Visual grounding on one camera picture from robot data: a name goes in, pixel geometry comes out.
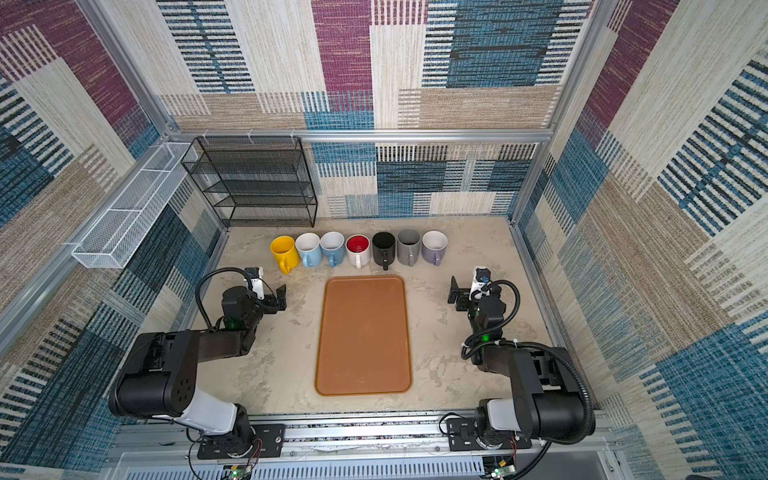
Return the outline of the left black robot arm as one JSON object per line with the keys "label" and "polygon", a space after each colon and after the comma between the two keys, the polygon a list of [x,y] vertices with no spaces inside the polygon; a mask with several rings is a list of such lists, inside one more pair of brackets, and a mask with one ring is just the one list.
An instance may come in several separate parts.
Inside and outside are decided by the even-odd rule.
{"label": "left black robot arm", "polygon": [[244,282],[227,289],[217,321],[203,318],[201,330],[139,335],[116,376],[108,398],[117,417],[173,422],[199,433],[200,460],[277,457],[281,425],[257,428],[244,406],[222,401],[197,386],[201,363],[243,357],[266,315],[287,307],[287,287],[270,287],[257,268],[241,270]]}

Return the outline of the yellow mug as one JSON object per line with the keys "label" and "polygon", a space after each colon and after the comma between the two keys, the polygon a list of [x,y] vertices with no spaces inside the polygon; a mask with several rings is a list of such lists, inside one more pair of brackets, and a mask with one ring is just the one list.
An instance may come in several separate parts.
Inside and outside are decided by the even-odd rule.
{"label": "yellow mug", "polygon": [[290,274],[301,263],[301,258],[295,246],[295,240],[291,236],[279,236],[270,244],[279,269],[285,275]]}

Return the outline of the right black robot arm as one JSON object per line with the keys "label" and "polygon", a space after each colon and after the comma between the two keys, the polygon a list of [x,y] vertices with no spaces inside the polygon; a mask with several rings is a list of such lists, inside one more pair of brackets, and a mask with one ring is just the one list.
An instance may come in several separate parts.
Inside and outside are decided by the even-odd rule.
{"label": "right black robot arm", "polygon": [[514,283],[492,280],[490,271],[480,268],[469,288],[451,280],[447,302],[467,314],[472,329],[462,343],[461,358],[510,381],[509,398],[484,399],[476,409],[481,446],[497,448],[517,434],[571,445],[594,433],[594,401],[568,351],[503,337],[521,305]]}

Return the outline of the brown plastic tray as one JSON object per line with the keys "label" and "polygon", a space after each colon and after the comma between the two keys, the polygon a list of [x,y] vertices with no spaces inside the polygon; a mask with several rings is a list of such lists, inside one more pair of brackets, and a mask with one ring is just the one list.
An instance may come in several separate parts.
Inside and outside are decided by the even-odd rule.
{"label": "brown plastic tray", "polygon": [[324,292],[316,391],[323,396],[390,394],[411,385],[403,278],[330,279]]}

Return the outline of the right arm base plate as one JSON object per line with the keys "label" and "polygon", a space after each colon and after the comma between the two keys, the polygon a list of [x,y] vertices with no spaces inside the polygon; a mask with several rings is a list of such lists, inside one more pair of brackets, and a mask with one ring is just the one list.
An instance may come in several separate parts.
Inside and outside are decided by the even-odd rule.
{"label": "right arm base plate", "polygon": [[438,421],[438,429],[447,437],[449,450],[454,451],[503,451],[527,449],[532,446],[532,441],[524,437],[520,432],[496,431],[488,428],[482,433],[478,432],[477,423],[473,418],[465,418],[445,414]]}

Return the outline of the black mug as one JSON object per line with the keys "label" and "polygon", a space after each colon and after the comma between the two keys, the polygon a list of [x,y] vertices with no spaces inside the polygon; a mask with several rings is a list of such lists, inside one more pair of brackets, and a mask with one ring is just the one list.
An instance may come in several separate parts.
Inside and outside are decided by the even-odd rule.
{"label": "black mug", "polygon": [[374,262],[388,271],[396,259],[396,238],[386,231],[376,233],[372,238],[372,254]]}

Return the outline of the grey mug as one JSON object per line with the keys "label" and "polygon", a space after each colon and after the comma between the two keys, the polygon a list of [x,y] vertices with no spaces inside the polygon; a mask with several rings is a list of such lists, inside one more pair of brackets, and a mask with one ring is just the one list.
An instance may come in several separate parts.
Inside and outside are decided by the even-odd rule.
{"label": "grey mug", "polygon": [[421,235],[417,230],[404,229],[397,235],[396,254],[398,261],[408,267],[414,266],[420,256]]}

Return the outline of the white mug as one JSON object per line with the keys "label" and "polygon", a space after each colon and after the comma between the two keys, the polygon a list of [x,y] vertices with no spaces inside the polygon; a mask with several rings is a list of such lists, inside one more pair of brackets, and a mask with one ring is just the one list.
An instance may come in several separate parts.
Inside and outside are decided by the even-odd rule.
{"label": "white mug", "polygon": [[355,234],[346,240],[346,256],[349,263],[362,269],[371,260],[371,241],[363,234]]}

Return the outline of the teal blue mug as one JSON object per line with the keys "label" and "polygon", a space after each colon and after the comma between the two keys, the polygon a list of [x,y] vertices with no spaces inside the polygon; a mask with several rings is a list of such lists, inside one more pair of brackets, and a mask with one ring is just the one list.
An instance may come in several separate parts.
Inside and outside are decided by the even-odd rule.
{"label": "teal blue mug", "polygon": [[325,233],[320,239],[323,254],[332,268],[340,266],[346,258],[345,237],[338,231]]}

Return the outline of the light blue mug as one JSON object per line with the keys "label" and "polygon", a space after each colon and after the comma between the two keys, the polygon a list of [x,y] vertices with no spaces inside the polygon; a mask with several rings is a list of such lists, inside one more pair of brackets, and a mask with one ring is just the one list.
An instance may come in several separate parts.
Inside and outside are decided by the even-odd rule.
{"label": "light blue mug", "polygon": [[323,252],[320,237],[313,232],[306,232],[295,239],[295,247],[305,268],[314,268],[322,263]]}

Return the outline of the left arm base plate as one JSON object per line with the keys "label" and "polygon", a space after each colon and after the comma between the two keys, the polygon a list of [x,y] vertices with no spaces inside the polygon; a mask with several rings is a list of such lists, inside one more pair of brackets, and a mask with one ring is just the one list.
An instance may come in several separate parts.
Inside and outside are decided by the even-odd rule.
{"label": "left arm base plate", "polygon": [[285,424],[256,424],[246,433],[204,436],[196,456],[199,460],[242,463],[256,458],[277,458],[282,452],[285,430]]}

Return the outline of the purple mug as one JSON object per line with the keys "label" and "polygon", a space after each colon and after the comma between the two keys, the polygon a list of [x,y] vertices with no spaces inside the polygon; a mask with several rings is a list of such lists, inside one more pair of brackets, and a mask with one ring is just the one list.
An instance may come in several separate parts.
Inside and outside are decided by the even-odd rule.
{"label": "purple mug", "polygon": [[443,232],[428,231],[422,236],[422,258],[434,266],[440,266],[447,246],[448,238]]}

